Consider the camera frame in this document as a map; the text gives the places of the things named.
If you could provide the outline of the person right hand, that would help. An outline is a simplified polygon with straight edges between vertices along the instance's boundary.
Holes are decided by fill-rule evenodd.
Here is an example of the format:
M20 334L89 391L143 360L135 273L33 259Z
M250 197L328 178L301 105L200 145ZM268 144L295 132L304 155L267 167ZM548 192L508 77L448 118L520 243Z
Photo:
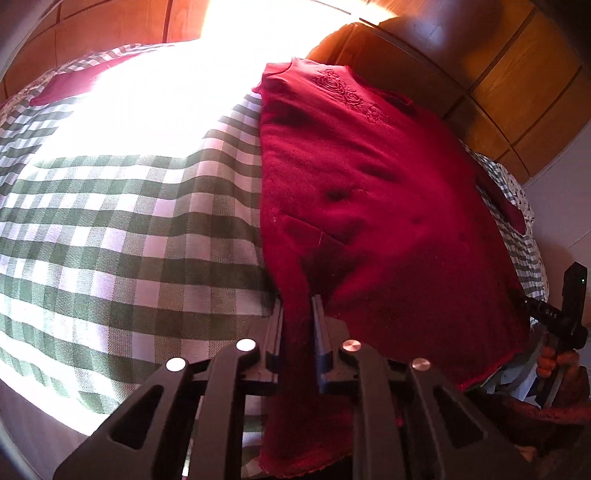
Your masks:
M536 373L541 378L549 378L555 370L564 371L564 379L577 375L580 356L575 350L557 353L550 345L544 345L537 359Z

